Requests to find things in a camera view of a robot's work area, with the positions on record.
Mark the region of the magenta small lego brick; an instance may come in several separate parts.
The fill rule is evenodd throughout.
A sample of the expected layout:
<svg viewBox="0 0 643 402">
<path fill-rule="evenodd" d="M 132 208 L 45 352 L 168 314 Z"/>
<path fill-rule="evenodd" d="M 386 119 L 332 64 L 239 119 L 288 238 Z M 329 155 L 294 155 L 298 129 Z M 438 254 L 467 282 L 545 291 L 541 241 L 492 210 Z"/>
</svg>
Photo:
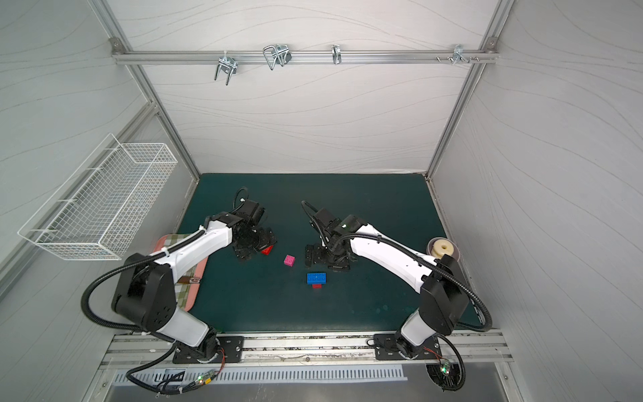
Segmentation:
<svg viewBox="0 0 643 402">
<path fill-rule="evenodd" d="M 295 261 L 296 261 L 296 257 L 295 257 L 295 256 L 287 255 L 287 256 L 286 256 L 286 258 L 284 259 L 284 264 L 285 264 L 286 266 L 294 266 Z"/>
</svg>

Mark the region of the metal u-bolt clamp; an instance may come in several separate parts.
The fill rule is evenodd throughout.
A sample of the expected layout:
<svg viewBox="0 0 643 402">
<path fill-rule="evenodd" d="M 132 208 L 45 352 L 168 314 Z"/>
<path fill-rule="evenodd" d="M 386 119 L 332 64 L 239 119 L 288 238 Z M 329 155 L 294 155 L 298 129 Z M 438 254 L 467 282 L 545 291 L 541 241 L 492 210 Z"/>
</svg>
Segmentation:
<svg viewBox="0 0 643 402">
<path fill-rule="evenodd" d="M 262 50 L 262 54 L 270 70 L 274 70 L 278 65 L 284 67 L 292 59 L 288 45 L 268 45 Z"/>
<path fill-rule="evenodd" d="M 218 80 L 219 77 L 225 77 L 225 85 L 229 85 L 231 77 L 237 73 L 237 70 L 238 62 L 236 59 L 224 54 L 218 60 L 216 71 L 214 73 L 214 80 Z"/>
</svg>

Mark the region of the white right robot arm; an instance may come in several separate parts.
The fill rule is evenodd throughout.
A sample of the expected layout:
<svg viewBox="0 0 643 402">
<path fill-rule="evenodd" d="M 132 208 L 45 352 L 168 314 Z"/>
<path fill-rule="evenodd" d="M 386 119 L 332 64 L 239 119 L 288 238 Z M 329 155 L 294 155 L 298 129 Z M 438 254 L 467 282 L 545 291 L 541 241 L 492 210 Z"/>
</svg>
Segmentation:
<svg viewBox="0 0 643 402">
<path fill-rule="evenodd" d="M 435 257 L 414 251 L 385 236 L 364 219 L 338 219 L 327 209 L 306 214 L 320 242 L 306 247 L 306 265 L 346 271 L 359 257 L 394 274 L 420 295 L 419 307 L 398 331 L 405 346 L 418 347 L 434 335 L 452 334 L 470 298 L 465 275 L 450 255 Z"/>
</svg>

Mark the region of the aluminium top crossbar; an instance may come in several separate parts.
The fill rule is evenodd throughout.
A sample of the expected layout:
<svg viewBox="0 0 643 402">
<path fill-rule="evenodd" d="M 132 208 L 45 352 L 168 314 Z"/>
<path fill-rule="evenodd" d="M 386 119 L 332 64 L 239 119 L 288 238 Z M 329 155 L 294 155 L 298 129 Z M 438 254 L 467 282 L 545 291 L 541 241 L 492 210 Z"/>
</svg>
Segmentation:
<svg viewBox="0 0 643 402">
<path fill-rule="evenodd" d="M 450 54 L 448 50 L 345 50 L 341 48 L 341 65 L 428 65 L 438 63 L 437 55 Z M 477 64 L 497 62 L 497 52 L 476 51 Z M 132 51 L 112 55 L 118 65 L 216 65 L 224 54 L 236 59 L 238 65 L 266 65 L 261 50 L 232 51 Z M 289 65 L 333 65 L 332 50 L 291 50 Z"/>
</svg>

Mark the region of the metal u-bolt clamp middle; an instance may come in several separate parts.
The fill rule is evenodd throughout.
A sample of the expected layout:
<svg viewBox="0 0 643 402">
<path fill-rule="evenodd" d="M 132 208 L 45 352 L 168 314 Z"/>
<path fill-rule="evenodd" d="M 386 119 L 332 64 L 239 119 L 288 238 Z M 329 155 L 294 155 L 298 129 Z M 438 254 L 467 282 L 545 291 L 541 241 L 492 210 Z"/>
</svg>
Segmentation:
<svg viewBox="0 0 643 402">
<path fill-rule="evenodd" d="M 278 65 L 284 67 L 292 59 L 288 45 L 268 45 L 262 50 L 262 54 L 270 70 L 274 70 Z"/>
</svg>

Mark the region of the metal bracket right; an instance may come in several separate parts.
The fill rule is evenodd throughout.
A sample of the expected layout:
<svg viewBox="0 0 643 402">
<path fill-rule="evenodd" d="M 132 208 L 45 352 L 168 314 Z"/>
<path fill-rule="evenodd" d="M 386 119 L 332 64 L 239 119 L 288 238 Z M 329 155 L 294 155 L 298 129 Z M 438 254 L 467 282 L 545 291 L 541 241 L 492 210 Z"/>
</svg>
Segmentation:
<svg viewBox="0 0 643 402">
<path fill-rule="evenodd" d="M 437 55 L 435 60 L 438 63 L 448 63 L 451 65 L 470 65 L 479 63 L 481 59 L 476 51 L 465 50 L 462 45 L 457 45 L 450 54 Z"/>
</svg>

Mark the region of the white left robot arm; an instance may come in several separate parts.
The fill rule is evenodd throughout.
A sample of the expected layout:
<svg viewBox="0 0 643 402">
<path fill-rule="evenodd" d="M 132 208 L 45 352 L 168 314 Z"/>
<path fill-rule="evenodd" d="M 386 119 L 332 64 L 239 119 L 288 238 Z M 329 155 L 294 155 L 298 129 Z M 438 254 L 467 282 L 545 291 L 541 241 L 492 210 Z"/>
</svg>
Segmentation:
<svg viewBox="0 0 643 402">
<path fill-rule="evenodd" d="M 231 246 L 241 261 L 274 246 L 276 236 L 261 226 L 265 208 L 252 200 L 231 212 L 206 219 L 199 230 L 151 255 L 135 254 L 133 268 L 120 274 L 112 311 L 147 333 L 158 333 L 191 348 L 201 346 L 212 328 L 184 311 L 175 287 L 188 271 L 212 254 Z"/>
</svg>

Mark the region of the red long lego brick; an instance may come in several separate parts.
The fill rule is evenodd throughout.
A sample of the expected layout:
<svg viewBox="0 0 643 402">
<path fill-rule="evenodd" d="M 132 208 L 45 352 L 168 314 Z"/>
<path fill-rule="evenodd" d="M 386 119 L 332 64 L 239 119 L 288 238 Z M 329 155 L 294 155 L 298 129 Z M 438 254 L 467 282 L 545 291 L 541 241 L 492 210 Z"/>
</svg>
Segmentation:
<svg viewBox="0 0 643 402">
<path fill-rule="evenodd" d="M 266 249 L 262 250 L 261 253 L 263 255 L 268 256 L 269 254 L 271 254 L 271 251 L 273 250 L 273 248 L 274 248 L 274 246 L 268 246 L 268 247 L 266 247 Z"/>
</svg>

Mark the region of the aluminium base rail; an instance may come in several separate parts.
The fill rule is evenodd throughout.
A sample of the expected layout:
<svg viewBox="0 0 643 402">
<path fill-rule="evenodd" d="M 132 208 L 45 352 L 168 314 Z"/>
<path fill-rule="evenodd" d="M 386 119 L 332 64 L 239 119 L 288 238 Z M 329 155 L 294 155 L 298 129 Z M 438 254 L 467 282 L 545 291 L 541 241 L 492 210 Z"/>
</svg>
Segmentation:
<svg viewBox="0 0 643 402">
<path fill-rule="evenodd" d="M 374 332 L 339 333 L 230 333 L 243 342 L 223 340 L 226 366 L 299 366 L 333 364 L 438 363 L 434 353 L 457 363 L 458 352 L 464 363 L 512 363 L 514 358 L 502 331 L 487 333 L 456 330 L 450 343 L 428 341 L 419 356 L 406 359 L 398 352 L 375 348 Z M 162 357 L 171 345 L 152 336 L 116 335 L 105 352 L 99 369 L 129 369 Z"/>
</svg>

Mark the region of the metal u-bolt clamp left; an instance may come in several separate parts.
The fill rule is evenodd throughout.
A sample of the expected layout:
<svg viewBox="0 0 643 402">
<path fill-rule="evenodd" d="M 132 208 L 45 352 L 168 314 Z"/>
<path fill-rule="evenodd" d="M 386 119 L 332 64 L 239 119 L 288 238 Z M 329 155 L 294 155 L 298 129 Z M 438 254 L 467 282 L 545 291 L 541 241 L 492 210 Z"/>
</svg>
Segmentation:
<svg viewBox="0 0 643 402">
<path fill-rule="evenodd" d="M 218 80 L 219 77 L 225 77 L 225 85 L 229 85 L 231 77 L 237 73 L 237 70 L 238 62 L 236 59 L 224 54 L 218 60 L 216 71 L 214 73 L 214 80 Z"/>
</svg>

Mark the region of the dark blue long lego brick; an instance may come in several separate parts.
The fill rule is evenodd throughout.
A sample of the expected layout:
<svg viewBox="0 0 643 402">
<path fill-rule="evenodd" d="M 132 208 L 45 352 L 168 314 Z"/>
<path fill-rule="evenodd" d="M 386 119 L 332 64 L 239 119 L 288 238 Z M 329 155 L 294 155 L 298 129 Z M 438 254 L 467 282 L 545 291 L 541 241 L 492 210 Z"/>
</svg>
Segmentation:
<svg viewBox="0 0 643 402">
<path fill-rule="evenodd" d="M 306 284 L 309 286 L 322 286 L 327 283 L 326 273 L 307 273 Z"/>
</svg>

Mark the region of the metal bracket small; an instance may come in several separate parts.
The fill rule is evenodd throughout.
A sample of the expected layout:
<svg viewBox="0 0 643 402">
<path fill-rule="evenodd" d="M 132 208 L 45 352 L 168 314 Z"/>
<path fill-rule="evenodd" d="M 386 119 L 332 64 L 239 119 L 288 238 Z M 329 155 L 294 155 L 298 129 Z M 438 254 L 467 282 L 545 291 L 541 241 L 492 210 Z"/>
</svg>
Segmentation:
<svg viewBox="0 0 643 402">
<path fill-rule="evenodd" d="M 333 65 L 341 65 L 342 52 L 339 45 L 332 46 L 332 58 L 333 58 Z"/>
</svg>

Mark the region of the mauve bowl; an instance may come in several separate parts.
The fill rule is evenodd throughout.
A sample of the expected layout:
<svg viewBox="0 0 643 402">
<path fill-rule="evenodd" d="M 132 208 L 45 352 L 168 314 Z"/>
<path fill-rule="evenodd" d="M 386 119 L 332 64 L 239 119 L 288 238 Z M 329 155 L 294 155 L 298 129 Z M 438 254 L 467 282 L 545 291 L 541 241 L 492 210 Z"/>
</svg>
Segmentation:
<svg viewBox="0 0 643 402">
<path fill-rule="evenodd" d="M 450 256 L 456 261 L 460 259 L 460 251 L 455 243 L 444 237 L 431 239 L 427 245 L 427 254 L 441 259 L 443 256 Z"/>
</svg>

